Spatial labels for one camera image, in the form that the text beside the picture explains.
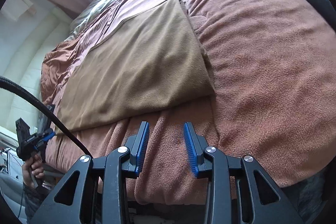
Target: cream upholstered headboard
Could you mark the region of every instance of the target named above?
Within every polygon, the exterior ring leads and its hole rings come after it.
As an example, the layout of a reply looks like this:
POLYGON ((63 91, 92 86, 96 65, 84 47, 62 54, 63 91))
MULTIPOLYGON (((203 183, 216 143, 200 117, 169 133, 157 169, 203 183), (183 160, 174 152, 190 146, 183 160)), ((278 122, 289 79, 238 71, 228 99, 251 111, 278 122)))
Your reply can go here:
MULTIPOLYGON (((44 56, 68 37, 71 22, 72 19, 59 8, 51 10, 12 56, 3 76, 40 98, 41 66, 44 56)), ((19 118, 31 128, 37 127, 39 111, 31 104, 2 89, 0 89, 0 102, 0 133, 5 129, 15 133, 15 121, 19 118)))

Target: human hand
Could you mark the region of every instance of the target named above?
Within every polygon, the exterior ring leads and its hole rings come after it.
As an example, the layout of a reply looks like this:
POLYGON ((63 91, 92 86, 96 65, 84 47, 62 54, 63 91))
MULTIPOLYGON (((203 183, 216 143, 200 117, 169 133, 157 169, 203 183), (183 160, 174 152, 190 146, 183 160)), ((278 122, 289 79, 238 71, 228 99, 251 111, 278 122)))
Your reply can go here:
POLYGON ((34 182, 30 177, 29 168, 32 170, 32 174, 38 179, 44 179, 43 167, 42 167, 42 160, 38 154, 35 154, 34 157, 29 158, 25 161, 22 165, 22 176, 23 182, 28 187, 34 189, 34 182))

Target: pink blanket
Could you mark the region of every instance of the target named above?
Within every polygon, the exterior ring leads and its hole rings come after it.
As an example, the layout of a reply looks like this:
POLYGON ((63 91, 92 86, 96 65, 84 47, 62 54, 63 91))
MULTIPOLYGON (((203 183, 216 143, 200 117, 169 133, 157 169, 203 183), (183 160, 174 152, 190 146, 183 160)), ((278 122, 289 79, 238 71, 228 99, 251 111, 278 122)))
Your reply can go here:
MULTIPOLYGON (((81 35, 46 55, 42 98, 57 105, 88 50, 121 20, 163 0, 120 0, 81 35)), ((312 176, 335 156, 336 35, 305 0, 183 0, 214 73, 215 96, 74 132, 94 157, 107 155, 150 123, 143 171, 127 181, 139 203, 202 204, 206 180, 190 172, 182 125, 210 145, 254 155, 279 186, 312 176)), ((47 162, 67 171, 82 155, 64 135, 47 162)))

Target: braided black hose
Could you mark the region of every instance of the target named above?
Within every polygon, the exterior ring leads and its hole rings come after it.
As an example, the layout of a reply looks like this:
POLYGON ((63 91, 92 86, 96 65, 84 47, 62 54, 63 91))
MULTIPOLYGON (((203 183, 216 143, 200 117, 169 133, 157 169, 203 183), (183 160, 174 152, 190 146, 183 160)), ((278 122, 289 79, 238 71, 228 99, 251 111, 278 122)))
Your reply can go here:
POLYGON ((38 100, 34 95, 29 93, 23 87, 14 83, 13 81, 7 79, 6 77, 0 76, 0 88, 8 90, 25 99, 27 102, 36 107, 44 115, 46 115, 70 140, 74 142, 86 155, 92 157, 89 150, 74 136, 70 131, 62 124, 62 122, 52 113, 40 100, 38 100))

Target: silver screw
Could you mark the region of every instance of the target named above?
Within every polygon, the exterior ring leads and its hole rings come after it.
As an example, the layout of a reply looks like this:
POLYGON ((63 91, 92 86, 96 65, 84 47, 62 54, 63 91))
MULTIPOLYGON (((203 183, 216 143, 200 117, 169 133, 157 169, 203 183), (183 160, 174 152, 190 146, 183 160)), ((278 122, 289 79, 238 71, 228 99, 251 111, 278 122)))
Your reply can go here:
POLYGON ((247 162, 253 162, 253 157, 250 156, 250 155, 246 155, 246 156, 244 157, 244 161, 247 161, 247 162))
POLYGON ((118 152, 119 153, 125 153, 126 151, 127 151, 127 147, 125 147, 125 146, 120 146, 120 147, 118 147, 118 152))
POLYGON ((88 155, 84 155, 84 156, 81 156, 81 158, 79 159, 81 162, 87 162, 89 161, 90 159, 90 156, 88 155))
POLYGON ((214 152, 216 152, 216 148, 213 147, 213 146, 208 146, 205 150, 206 150, 208 153, 214 153, 214 152))

